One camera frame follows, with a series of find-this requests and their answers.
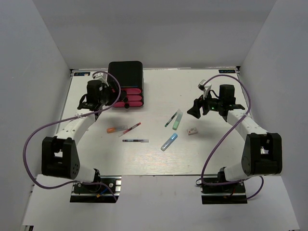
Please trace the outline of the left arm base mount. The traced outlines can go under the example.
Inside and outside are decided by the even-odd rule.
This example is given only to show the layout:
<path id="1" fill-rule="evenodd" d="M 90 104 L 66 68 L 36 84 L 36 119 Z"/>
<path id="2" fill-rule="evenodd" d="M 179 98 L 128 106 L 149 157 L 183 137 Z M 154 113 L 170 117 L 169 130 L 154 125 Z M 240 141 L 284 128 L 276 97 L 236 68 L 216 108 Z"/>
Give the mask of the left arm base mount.
<path id="1" fill-rule="evenodd" d="M 101 176 L 101 182 L 110 188 L 116 199 L 120 196 L 121 180 L 121 176 Z M 113 195 L 105 186 L 85 185 L 82 183 L 73 184 L 70 202 L 93 204 L 116 203 Z"/>

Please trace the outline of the purple pen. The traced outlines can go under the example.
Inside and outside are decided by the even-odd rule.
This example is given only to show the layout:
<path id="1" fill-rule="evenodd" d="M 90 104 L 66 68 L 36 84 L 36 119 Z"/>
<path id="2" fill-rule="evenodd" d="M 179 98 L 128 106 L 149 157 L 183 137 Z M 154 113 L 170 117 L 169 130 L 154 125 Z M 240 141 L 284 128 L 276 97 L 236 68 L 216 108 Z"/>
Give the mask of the purple pen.
<path id="1" fill-rule="evenodd" d="M 122 142 L 145 142 L 148 143 L 149 139 L 123 139 Z"/>

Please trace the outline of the pink top drawer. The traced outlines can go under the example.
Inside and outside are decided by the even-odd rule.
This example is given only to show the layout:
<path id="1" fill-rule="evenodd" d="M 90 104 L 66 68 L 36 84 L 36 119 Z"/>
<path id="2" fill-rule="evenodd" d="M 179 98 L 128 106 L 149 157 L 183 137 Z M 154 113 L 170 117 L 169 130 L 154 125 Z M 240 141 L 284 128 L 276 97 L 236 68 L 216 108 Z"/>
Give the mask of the pink top drawer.
<path id="1" fill-rule="evenodd" d="M 123 88 L 121 91 L 126 95 L 139 95 L 142 93 L 142 90 L 139 88 Z"/>

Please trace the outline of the green highlighter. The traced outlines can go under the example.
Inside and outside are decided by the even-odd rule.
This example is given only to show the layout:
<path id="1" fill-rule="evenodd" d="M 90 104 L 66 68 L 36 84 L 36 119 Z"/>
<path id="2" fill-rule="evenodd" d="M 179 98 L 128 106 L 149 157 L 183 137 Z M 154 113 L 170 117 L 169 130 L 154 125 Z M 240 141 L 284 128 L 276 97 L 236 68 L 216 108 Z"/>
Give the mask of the green highlighter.
<path id="1" fill-rule="evenodd" d="M 176 120 L 175 120 L 175 122 L 173 124 L 173 127 L 172 127 L 173 130 L 177 130 L 178 129 L 180 121 L 182 119 L 182 116 L 183 116 L 183 112 L 179 112 L 177 117 L 176 117 Z"/>

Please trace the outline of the green pen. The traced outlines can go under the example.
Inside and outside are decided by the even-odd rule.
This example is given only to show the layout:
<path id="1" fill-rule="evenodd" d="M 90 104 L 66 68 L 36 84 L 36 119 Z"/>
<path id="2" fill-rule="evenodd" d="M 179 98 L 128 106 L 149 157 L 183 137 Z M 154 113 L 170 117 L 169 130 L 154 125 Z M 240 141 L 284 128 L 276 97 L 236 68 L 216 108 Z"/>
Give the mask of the green pen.
<path id="1" fill-rule="evenodd" d="M 177 116 L 177 114 L 180 112 L 180 109 L 178 109 L 173 115 L 172 117 L 166 122 L 166 124 L 164 125 L 164 127 L 167 127 L 171 121 Z"/>

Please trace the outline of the pink bottom drawer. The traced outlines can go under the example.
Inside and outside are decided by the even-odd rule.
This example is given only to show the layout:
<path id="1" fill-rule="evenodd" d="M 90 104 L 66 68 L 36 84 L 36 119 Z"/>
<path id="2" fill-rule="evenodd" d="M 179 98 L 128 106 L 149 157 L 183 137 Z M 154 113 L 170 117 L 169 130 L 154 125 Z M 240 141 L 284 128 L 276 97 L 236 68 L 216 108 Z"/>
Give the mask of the pink bottom drawer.
<path id="1" fill-rule="evenodd" d="M 141 106 L 143 106 L 142 101 L 117 102 L 114 105 L 114 107 L 123 107 L 123 108 L 141 107 Z"/>

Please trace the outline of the pink drawer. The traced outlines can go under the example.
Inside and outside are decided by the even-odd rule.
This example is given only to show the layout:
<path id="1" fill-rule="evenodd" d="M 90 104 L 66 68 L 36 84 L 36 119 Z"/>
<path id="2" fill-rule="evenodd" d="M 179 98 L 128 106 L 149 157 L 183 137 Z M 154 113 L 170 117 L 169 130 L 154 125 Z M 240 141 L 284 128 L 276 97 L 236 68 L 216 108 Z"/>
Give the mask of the pink drawer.
<path id="1" fill-rule="evenodd" d="M 139 88 L 123 88 L 121 91 L 126 95 L 139 95 L 142 93 L 142 90 Z"/>
<path id="2" fill-rule="evenodd" d="M 142 101 L 117 102 L 114 105 L 114 107 L 123 107 L 123 108 L 141 107 L 141 106 L 143 106 Z"/>
<path id="3" fill-rule="evenodd" d="M 143 97 L 141 95 L 127 95 L 122 100 L 123 102 L 134 102 L 134 101 L 141 101 Z"/>

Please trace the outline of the blue highlighter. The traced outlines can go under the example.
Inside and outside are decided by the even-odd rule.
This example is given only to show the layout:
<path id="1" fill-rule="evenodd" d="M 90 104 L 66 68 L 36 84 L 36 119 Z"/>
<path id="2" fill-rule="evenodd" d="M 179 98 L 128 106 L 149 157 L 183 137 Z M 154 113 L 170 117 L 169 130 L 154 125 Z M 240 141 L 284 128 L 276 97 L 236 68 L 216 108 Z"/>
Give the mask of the blue highlighter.
<path id="1" fill-rule="evenodd" d="M 161 146 L 161 150 L 165 151 L 177 137 L 177 133 L 173 133 L 170 138 Z"/>

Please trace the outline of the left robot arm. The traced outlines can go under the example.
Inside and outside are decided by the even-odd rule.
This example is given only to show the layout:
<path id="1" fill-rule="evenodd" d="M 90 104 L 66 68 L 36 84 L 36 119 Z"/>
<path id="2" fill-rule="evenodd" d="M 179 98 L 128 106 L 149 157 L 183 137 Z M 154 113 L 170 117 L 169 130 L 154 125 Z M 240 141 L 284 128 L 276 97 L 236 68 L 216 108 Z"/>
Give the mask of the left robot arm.
<path id="1" fill-rule="evenodd" d="M 69 119 L 64 129 L 42 141 L 41 171 L 45 176 L 85 182 L 91 192 L 102 186 L 99 172 L 81 165 L 77 144 L 100 114 L 112 107 L 121 97 L 117 80 L 90 80 L 87 93 L 79 100 L 74 118 Z"/>

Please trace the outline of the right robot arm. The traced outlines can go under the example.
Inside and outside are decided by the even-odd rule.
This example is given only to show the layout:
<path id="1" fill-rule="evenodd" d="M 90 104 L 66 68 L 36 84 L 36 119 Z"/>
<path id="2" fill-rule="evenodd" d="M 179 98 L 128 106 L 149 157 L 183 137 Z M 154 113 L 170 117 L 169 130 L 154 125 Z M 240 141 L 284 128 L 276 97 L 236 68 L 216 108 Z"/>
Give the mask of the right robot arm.
<path id="1" fill-rule="evenodd" d="M 211 85 L 199 84 L 203 94 L 195 99 L 188 114 L 199 119 L 209 111 L 218 112 L 244 140 L 244 149 L 239 163 L 223 167 L 218 172 L 217 185 L 223 192 L 230 191 L 236 181 L 252 176 L 276 175 L 282 171 L 282 138 L 259 126 L 241 104 L 236 103 L 233 85 L 220 85 L 219 95 L 211 96 Z"/>

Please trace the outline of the red pen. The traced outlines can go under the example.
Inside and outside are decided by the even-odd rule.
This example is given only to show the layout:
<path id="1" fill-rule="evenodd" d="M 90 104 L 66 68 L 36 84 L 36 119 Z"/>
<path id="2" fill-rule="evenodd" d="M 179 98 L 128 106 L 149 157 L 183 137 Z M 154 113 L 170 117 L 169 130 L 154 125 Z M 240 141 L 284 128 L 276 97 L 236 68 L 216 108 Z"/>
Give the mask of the red pen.
<path id="1" fill-rule="evenodd" d="M 125 131 L 123 131 L 121 134 L 118 135 L 118 137 L 121 137 L 123 135 L 125 135 L 126 133 L 130 132 L 131 130 L 135 129 L 136 127 L 138 127 L 139 125 L 141 125 L 141 122 L 135 124 L 134 126 L 126 129 Z"/>

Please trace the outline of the orange highlighter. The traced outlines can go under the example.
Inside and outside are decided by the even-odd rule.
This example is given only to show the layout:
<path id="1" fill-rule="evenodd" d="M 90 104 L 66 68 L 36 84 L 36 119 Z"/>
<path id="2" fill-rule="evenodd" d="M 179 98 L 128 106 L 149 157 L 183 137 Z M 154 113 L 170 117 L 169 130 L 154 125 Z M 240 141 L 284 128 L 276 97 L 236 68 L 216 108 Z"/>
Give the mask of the orange highlighter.
<path id="1" fill-rule="evenodd" d="M 119 132 L 119 131 L 125 131 L 127 130 L 128 127 L 127 126 L 119 126 L 119 127 L 112 127 L 112 128 L 108 128 L 106 130 L 107 133 L 114 133 L 114 132 Z"/>

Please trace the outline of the white eraser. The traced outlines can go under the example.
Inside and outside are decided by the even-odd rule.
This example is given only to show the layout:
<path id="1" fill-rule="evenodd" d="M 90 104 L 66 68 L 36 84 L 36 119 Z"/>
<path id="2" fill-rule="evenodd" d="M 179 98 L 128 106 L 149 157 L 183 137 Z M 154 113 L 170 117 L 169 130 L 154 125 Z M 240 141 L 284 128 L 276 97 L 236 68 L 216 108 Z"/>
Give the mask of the white eraser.
<path id="1" fill-rule="evenodd" d="M 190 135 L 195 135 L 198 133 L 198 129 L 196 127 L 188 128 L 187 129 L 187 134 Z"/>

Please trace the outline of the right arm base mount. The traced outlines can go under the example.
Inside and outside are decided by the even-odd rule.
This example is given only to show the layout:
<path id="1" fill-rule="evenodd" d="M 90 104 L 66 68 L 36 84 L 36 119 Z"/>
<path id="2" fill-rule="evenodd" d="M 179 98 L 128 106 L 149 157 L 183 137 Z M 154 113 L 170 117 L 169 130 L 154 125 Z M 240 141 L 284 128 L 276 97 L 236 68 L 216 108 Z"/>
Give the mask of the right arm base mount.
<path id="1" fill-rule="evenodd" d="M 201 179 L 196 180 L 196 186 L 201 188 L 203 205 L 239 205 L 247 204 L 246 190 L 243 183 L 223 186 L 207 186 Z"/>

